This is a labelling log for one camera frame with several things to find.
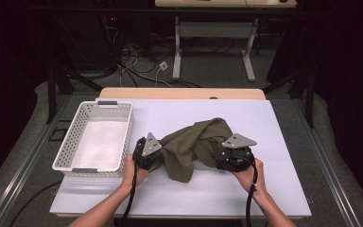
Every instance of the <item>white desk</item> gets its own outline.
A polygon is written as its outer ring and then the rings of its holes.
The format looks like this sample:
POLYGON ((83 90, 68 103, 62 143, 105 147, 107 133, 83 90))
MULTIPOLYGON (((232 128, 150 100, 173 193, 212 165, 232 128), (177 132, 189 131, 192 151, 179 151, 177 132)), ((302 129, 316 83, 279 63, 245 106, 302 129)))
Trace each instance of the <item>white desk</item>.
MULTIPOLYGON (((295 8, 296 0, 155 0, 156 7, 167 8, 254 8, 254 9, 288 9, 295 8)), ((255 23, 211 23, 211 22, 180 22, 175 21, 175 60, 173 63, 173 79, 179 79, 182 67, 182 50, 180 37, 229 37, 248 38, 245 50, 241 55, 249 81, 255 81, 250 61, 250 52, 255 38, 255 23)))
MULTIPOLYGON (((235 133, 255 140, 253 154, 265 163, 268 191, 292 218, 311 216, 274 111, 267 100, 248 99, 117 99, 133 104, 134 127, 129 151, 142 136, 158 139, 197 121, 222 117, 235 133)), ((120 179, 68 177, 50 209, 61 216, 79 215, 107 197, 120 179)), ((164 167, 150 173, 137 188, 131 218, 244 218, 247 192, 227 171, 196 162, 192 180, 179 183, 164 167)), ((121 215, 128 201, 115 214, 121 215)), ((255 202, 251 214, 263 214, 255 202)))

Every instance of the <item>black cable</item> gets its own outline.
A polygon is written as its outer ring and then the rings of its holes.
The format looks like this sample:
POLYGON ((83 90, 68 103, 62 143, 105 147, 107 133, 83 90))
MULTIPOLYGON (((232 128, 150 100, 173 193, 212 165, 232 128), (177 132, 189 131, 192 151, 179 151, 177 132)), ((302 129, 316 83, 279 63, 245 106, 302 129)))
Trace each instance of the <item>black cable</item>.
POLYGON ((251 201, 252 201, 252 194, 256 190, 256 182, 258 180, 258 170, 255 166, 255 162, 250 162, 250 165, 254 168, 254 176, 252 178, 252 185, 250 188, 249 195, 247 197, 247 203, 246 203, 246 223, 247 227, 251 227, 251 201))
POLYGON ((55 183, 52 183, 48 186, 46 186, 45 188, 41 189, 40 191, 38 191, 36 194, 34 194, 34 196, 32 196, 27 202, 26 204, 24 204, 22 206, 22 208, 20 208, 20 210, 17 212, 17 214, 14 216, 14 218, 11 220, 10 222, 10 225, 9 227, 13 226, 14 222, 16 221, 16 219, 22 214, 23 210, 26 209, 26 207, 37 197, 39 196, 41 193, 43 193, 46 189, 52 187, 52 186, 55 186, 57 184, 60 184, 61 181, 58 181, 58 182, 55 182, 55 183))
MULTIPOLYGON (((134 151, 133 154, 132 154, 133 160, 137 160, 136 155, 137 155, 137 152, 134 151)), ((123 225, 123 223, 125 222, 125 220, 128 218, 128 215, 129 215, 129 212, 130 212, 130 209, 131 209, 131 205, 132 205, 132 201, 134 200, 135 188, 137 186, 138 168, 139 167, 137 165, 137 162, 134 161, 134 176, 132 177, 132 185, 131 185, 131 191, 130 191, 128 207, 126 208, 126 211, 123 214, 123 217, 117 222, 117 227, 121 227, 123 225)))
POLYGON ((126 73, 128 73, 128 75, 129 75, 129 77, 131 78, 131 80, 133 81, 133 83, 134 83, 135 87, 138 87, 137 82, 135 81, 134 77, 133 77, 133 76, 129 73, 129 71, 128 71, 128 70, 126 70, 126 73))

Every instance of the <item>olive green cloth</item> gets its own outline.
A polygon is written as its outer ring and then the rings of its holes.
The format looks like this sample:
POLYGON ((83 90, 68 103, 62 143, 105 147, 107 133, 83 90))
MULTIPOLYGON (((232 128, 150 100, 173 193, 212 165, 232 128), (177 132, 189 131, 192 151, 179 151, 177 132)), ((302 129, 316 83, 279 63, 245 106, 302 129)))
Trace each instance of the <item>olive green cloth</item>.
POLYGON ((214 156, 225 151, 222 143, 232 131, 222 118, 196 122, 165 136, 161 153, 170 179, 187 183, 194 171, 193 161, 199 159, 206 166, 215 167, 214 156))

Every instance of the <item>electrical cable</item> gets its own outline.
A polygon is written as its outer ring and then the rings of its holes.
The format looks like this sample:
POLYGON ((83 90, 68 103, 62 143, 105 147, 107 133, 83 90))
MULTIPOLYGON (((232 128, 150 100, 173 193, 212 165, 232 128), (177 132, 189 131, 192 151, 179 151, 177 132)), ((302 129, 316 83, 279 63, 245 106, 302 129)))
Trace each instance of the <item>electrical cable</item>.
POLYGON ((36 194, 34 194, 34 196, 32 196, 23 206, 22 208, 20 208, 20 210, 17 212, 17 214, 14 216, 14 218, 11 220, 9 227, 13 226, 14 222, 16 221, 16 219, 22 214, 23 210, 26 209, 26 207, 37 197, 39 196, 41 193, 43 193, 46 189, 55 186, 57 184, 60 184, 62 181, 58 181, 55 183, 52 183, 48 186, 46 186, 45 188, 41 189, 40 191, 38 191, 36 194))
MULTIPOLYGON (((143 138, 137 141, 137 144, 141 144, 143 141, 143 138)), ((117 222, 117 227, 121 227, 123 225, 123 223, 125 222, 126 218, 129 215, 130 209, 131 209, 131 205, 132 205, 132 201, 134 200, 134 194, 135 194, 135 188, 137 186, 137 172, 138 172, 138 165, 137 165, 137 149, 138 146, 135 147, 134 152, 132 153, 132 159, 134 160, 134 175, 132 177, 132 184, 131 184, 131 191, 130 191, 130 197, 129 197, 129 202, 128 202, 128 206, 126 208, 125 213, 123 214, 122 218, 119 219, 119 221, 117 222)))
POLYGON ((246 202, 246 223, 247 223, 247 227, 251 227, 251 201, 252 201, 252 194, 254 193, 254 191, 256 191, 256 183, 258 180, 258 170, 256 168, 255 161, 252 162, 249 159, 246 159, 246 158, 243 158, 243 157, 240 157, 237 155, 233 155, 233 154, 229 154, 229 155, 233 156, 235 158, 239 158, 244 161, 247 161, 250 164, 250 166, 252 166, 254 169, 254 174, 252 177, 252 185, 250 187, 249 195, 247 197, 247 202, 246 202))
POLYGON ((129 71, 126 71, 126 73, 129 75, 129 77, 131 78, 131 80, 133 81, 135 87, 138 87, 137 82, 135 81, 134 77, 129 73, 129 71))
POLYGON ((157 85, 158 85, 158 74, 159 74, 159 71, 161 70, 161 68, 159 68, 158 70, 157 70, 157 73, 155 74, 155 87, 157 87, 157 85))
MULTIPOLYGON (((134 71, 132 71, 132 70, 129 70, 129 69, 127 69, 126 71, 129 71, 130 73, 132 73, 134 76, 137 76, 137 77, 139 77, 139 78, 142 78, 142 79, 145 79, 145 80, 148 80, 148 81, 156 81, 156 79, 152 79, 152 78, 149 78, 149 77, 146 77, 146 76, 143 76, 143 75, 141 75, 141 74, 139 74, 139 73, 136 73, 136 72, 134 72, 134 71)), ((172 87, 172 86, 170 86, 170 84, 168 83, 168 82, 166 82, 166 81, 163 81, 163 80, 160 80, 160 79, 158 79, 158 82, 160 82, 160 83, 164 83, 164 84, 166 84, 168 87, 172 87)))

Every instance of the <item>basket handle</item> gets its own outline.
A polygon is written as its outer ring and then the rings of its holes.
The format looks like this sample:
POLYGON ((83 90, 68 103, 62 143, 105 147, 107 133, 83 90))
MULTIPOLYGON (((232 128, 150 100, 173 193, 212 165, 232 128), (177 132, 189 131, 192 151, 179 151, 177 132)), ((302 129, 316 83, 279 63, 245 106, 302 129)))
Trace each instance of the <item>basket handle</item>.
POLYGON ((97 173, 97 168, 72 168, 72 172, 77 173, 97 173))

